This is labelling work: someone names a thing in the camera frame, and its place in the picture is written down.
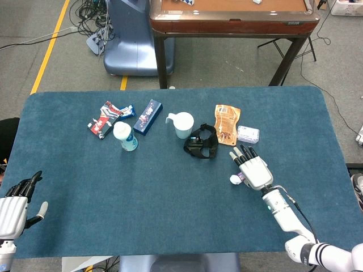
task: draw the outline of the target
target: white box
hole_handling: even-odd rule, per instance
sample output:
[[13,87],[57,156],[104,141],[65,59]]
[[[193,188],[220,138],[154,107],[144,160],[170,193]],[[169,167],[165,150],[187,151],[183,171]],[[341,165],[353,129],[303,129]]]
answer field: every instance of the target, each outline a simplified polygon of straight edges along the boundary
[[363,16],[363,0],[360,0],[357,3],[336,0],[336,3],[331,10],[331,14],[343,16]]

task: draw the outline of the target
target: robotic arm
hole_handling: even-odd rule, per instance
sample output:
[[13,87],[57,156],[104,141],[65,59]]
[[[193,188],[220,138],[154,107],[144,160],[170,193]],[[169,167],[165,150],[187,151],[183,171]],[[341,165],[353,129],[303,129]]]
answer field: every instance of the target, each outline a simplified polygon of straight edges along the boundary
[[234,147],[236,155],[230,152],[230,156],[244,175],[244,183],[254,190],[261,191],[263,201],[283,231],[298,234],[285,243],[288,256],[295,262],[323,266],[332,272],[363,272],[363,244],[355,246],[352,252],[348,252],[330,244],[320,243],[315,234],[303,226],[279,189],[285,192],[306,219],[295,199],[289,196],[282,186],[272,186],[273,176],[266,163],[252,147],[249,147],[249,150],[243,145],[240,147],[243,153]]
[[48,203],[43,202],[36,216],[27,219],[35,185],[42,179],[41,171],[22,180],[0,198],[0,272],[9,272],[16,252],[14,240],[32,225],[44,218]]

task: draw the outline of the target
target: black strap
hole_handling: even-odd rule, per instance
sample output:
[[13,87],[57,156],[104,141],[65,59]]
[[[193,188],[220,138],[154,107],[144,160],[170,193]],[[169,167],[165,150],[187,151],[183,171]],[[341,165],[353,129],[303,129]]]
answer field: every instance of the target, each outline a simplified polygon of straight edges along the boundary
[[[200,138],[199,133],[203,130],[209,130],[211,135],[208,139],[203,140]],[[204,156],[201,150],[207,147],[209,148],[209,156]],[[193,131],[190,137],[184,143],[185,152],[191,154],[200,159],[211,159],[214,158],[217,154],[218,148],[218,138],[217,131],[214,126],[210,126],[207,124],[202,124],[199,129]]]

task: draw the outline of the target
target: bottle cap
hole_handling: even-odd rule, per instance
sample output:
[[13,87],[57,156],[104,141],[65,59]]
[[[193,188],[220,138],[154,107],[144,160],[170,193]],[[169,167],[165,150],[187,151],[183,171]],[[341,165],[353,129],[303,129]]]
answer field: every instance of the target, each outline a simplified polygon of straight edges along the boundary
[[126,140],[131,133],[131,127],[124,122],[116,122],[113,126],[113,136],[118,140]]

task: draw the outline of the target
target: white bottle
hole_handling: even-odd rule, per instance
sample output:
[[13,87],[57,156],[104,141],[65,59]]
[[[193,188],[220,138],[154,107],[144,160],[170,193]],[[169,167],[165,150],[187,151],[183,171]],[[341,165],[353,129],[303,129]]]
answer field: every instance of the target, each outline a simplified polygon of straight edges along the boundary
[[121,146],[126,151],[133,151],[138,146],[131,127],[124,122],[116,122],[113,126],[113,136],[121,141]]

